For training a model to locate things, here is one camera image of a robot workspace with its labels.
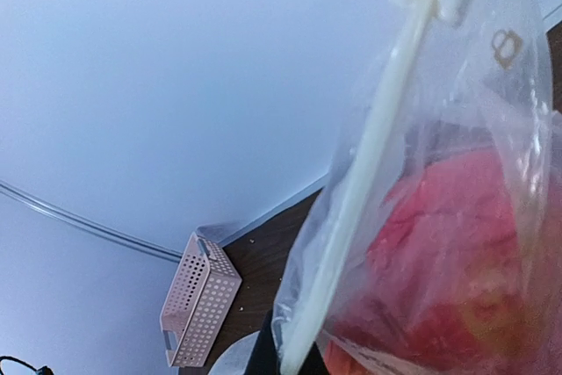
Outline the red fake fruit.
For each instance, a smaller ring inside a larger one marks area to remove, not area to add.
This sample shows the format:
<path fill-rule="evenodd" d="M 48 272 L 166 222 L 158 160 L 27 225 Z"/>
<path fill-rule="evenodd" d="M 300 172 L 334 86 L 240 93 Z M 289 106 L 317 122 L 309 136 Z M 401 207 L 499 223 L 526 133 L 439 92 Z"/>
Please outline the red fake fruit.
<path fill-rule="evenodd" d="M 520 248 L 491 148 L 435 162 L 391 190 L 359 288 L 328 332 L 364 356 L 449 374 L 561 371 L 561 173 L 534 251 Z"/>

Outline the clear zip top bag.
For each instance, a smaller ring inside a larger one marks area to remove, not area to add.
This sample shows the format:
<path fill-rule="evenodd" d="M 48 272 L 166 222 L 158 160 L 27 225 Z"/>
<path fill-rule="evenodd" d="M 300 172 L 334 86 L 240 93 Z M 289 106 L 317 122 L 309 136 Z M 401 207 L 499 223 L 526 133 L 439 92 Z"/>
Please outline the clear zip top bag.
<path fill-rule="evenodd" d="M 364 356 L 327 329 L 359 288 L 365 254 L 396 206 L 393 187 L 431 164 L 491 148 L 499 156 L 520 248 L 534 251 L 561 116 L 537 0 L 391 0 L 407 14 L 385 66 L 366 78 L 328 175 L 285 266 L 271 317 L 280 374 L 327 366 L 368 374 L 449 374 Z"/>

